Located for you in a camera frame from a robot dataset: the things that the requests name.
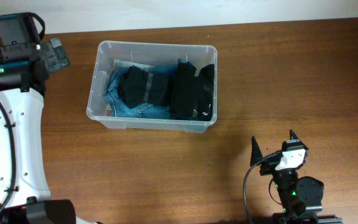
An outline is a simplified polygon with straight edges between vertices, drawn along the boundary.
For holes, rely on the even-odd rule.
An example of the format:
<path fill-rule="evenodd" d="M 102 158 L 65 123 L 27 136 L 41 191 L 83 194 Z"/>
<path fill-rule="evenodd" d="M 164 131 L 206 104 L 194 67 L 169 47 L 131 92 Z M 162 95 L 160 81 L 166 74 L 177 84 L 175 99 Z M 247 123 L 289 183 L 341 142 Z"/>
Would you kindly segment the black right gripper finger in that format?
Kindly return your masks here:
<path fill-rule="evenodd" d="M 291 129 L 290 139 L 282 143 L 282 151 L 288 152 L 288 151 L 294 151 L 300 149 L 304 149 L 305 151 L 308 151 L 308 147 L 298 138 L 294 130 Z"/>
<path fill-rule="evenodd" d="M 252 150 L 251 150 L 251 157 L 250 157 L 250 166 L 252 167 L 256 165 L 258 162 L 260 162 L 264 157 L 262 155 L 262 152 L 260 150 L 260 147 L 257 143 L 255 136 L 252 136 L 251 138 L 251 145 L 252 145 Z"/>

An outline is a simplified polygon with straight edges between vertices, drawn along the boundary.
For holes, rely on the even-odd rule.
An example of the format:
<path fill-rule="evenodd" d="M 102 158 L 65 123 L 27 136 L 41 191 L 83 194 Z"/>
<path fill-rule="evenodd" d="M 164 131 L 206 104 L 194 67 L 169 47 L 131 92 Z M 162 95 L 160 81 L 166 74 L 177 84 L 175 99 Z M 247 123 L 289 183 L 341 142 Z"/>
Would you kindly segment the light blue jeans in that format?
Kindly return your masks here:
<path fill-rule="evenodd" d="M 142 64 L 142 63 L 135 63 L 135 62 L 130 62 L 130 61 L 118 60 L 118 59 L 115 59 L 113 62 L 114 70 L 120 69 L 120 68 L 127 68 L 127 67 L 131 67 L 131 66 L 136 66 L 143 70 L 148 70 L 153 67 L 152 65 L 146 65 L 146 64 Z"/>

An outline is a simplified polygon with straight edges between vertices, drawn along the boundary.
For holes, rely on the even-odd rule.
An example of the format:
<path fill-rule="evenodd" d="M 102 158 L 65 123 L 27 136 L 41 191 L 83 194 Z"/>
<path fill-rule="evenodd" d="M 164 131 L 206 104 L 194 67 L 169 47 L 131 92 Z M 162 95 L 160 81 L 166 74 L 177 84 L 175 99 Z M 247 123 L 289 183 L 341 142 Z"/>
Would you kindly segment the dark blue jeans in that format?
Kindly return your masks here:
<path fill-rule="evenodd" d="M 170 76 L 170 96 L 172 94 L 172 89 L 175 81 L 175 74 L 177 71 L 177 65 L 157 65 L 146 70 L 150 73 L 167 73 Z M 157 106 L 151 105 L 150 103 L 141 103 L 135 108 L 130 109 L 121 97 L 118 95 L 118 86 L 119 82 L 123 76 L 128 71 L 127 68 L 120 68 L 113 70 L 110 80 L 107 84 L 106 90 L 104 91 L 103 98 L 108 101 L 112 115 L 114 117 L 123 117 L 123 118 L 146 118 L 146 119 L 168 119 L 170 117 L 169 106 Z"/>

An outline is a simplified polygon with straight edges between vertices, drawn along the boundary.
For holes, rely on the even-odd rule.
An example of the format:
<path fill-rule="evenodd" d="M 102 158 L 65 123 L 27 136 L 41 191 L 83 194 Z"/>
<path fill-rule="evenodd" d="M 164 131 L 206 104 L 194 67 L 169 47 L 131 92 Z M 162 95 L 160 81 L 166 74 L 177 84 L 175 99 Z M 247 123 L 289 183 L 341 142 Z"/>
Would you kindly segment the black garment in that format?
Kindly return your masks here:
<path fill-rule="evenodd" d="M 123 74 L 118 95 L 130 109 L 141 103 L 168 106 L 170 76 L 167 73 L 150 73 L 133 65 Z"/>
<path fill-rule="evenodd" d="M 213 116 L 214 69 L 178 65 L 170 100 L 172 119 L 210 121 Z"/>

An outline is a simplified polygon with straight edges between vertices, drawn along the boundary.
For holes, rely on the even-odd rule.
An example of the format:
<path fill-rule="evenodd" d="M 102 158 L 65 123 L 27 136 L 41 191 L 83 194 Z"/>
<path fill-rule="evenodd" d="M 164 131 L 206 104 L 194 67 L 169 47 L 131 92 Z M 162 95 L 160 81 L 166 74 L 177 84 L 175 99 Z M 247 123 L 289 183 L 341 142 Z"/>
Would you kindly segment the teal blue garment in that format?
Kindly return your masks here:
<path fill-rule="evenodd" d="M 179 58 L 179 59 L 178 59 L 178 65 L 181 65 L 181 64 L 191 65 L 192 67 L 194 67 L 194 65 L 193 65 L 191 62 L 184 61 L 184 60 L 182 60 L 181 58 Z"/>

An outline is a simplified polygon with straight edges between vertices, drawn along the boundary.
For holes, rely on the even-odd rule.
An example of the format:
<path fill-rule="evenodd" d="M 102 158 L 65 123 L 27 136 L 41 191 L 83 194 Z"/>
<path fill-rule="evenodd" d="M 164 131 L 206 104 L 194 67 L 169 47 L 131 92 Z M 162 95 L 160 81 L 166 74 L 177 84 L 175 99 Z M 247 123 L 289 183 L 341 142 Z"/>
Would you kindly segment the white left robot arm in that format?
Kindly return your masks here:
<path fill-rule="evenodd" d="M 68 199 L 53 200 L 41 140 L 45 81 L 69 65 L 58 38 L 0 48 L 0 223 L 79 223 Z"/>

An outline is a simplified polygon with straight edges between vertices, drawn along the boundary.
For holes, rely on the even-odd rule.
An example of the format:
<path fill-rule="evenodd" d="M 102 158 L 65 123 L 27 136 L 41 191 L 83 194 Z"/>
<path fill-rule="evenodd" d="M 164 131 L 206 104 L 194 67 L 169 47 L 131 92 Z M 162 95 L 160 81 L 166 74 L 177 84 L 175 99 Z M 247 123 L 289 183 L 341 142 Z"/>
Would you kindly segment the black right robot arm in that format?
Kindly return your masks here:
<path fill-rule="evenodd" d="M 269 184 L 275 186 L 280 199 L 277 203 L 283 209 L 282 213 L 272 215 L 272 223 L 342 223 L 342 218 L 318 215 L 323 210 L 324 184 L 310 176 L 298 176 L 298 170 L 306 163 L 309 149 L 294 130 L 291 129 L 289 135 L 289 140 L 282 143 L 281 150 L 267 156 L 262 155 L 256 138 L 251 138 L 250 169 L 242 184 L 244 208 L 249 223 L 253 220 L 247 205 L 246 184 L 256 167 L 260 168 L 261 176 L 272 176 Z"/>

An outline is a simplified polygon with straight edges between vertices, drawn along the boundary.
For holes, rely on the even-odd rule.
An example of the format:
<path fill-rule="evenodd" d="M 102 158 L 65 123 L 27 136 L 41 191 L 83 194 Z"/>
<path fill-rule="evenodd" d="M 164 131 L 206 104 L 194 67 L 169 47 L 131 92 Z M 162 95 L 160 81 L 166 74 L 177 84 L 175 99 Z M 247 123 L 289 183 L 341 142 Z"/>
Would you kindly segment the clear plastic storage container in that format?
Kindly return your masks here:
<path fill-rule="evenodd" d="M 191 62 L 196 68 L 214 64 L 213 115 L 211 121 L 173 119 L 120 118 L 112 116 L 112 108 L 103 98 L 114 70 L 114 61 L 122 60 L 145 65 L 176 64 L 178 59 Z M 204 133 L 217 116 L 218 51 L 212 45 L 153 44 L 105 40 L 97 48 L 86 114 L 109 129 L 165 129 L 186 133 Z"/>

